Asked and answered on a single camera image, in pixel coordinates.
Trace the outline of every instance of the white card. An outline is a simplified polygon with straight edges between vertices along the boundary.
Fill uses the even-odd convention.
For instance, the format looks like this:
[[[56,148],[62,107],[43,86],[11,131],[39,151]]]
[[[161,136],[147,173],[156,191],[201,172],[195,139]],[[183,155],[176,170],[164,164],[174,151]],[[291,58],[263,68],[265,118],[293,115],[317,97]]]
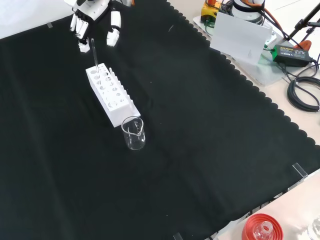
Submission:
[[[271,35],[271,28],[219,12],[210,47],[255,65]]]

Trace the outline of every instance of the white test tube rack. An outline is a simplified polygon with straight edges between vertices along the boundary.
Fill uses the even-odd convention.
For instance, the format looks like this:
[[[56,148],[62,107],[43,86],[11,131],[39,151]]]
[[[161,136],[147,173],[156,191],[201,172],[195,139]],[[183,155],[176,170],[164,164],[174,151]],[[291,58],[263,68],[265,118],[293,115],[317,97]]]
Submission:
[[[113,127],[118,127],[131,116],[140,117],[134,102],[130,99],[124,86],[110,68],[104,63],[86,69],[90,85],[99,99],[105,113],[109,117]]]

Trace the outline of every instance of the red lid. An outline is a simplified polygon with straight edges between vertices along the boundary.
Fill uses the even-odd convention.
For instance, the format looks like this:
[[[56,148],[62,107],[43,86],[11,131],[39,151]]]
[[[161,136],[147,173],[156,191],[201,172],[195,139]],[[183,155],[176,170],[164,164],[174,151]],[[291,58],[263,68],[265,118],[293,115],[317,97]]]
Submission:
[[[268,221],[273,225],[272,240],[283,240],[284,232],[282,231],[282,227],[280,226],[278,221],[275,220],[272,216],[263,213],[254,214],[248,218],[242,230],[242,240],[256,240],[254,237],[254,226],[265,221]]]

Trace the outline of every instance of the power adapter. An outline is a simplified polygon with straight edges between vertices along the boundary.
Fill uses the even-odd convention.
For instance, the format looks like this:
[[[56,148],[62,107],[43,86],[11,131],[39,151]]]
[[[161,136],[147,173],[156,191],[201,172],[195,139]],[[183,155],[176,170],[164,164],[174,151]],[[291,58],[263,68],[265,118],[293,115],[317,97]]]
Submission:
[[[272,60],[287,67],[305,67],[313,61],[309,52],[301,48],[275,45],[271,51]]]

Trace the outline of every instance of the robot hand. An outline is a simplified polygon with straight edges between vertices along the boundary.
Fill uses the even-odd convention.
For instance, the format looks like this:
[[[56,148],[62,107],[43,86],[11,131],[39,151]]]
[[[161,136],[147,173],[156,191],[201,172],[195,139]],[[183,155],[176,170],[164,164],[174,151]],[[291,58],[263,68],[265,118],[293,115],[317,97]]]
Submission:
[[[111,30],[106,37],[106,44],[114,47],[119,39],[121,28],[121,15],[112,6],[112,0],[64,0],[69,6],[75,10],[70,31],[74,32],[78,40],[80,51],[86,53],[90,50],[88,34],[90,28],[98,21],[98,18],[111,10]],[[130,1],[125,1],[127,6],[131,5]]]

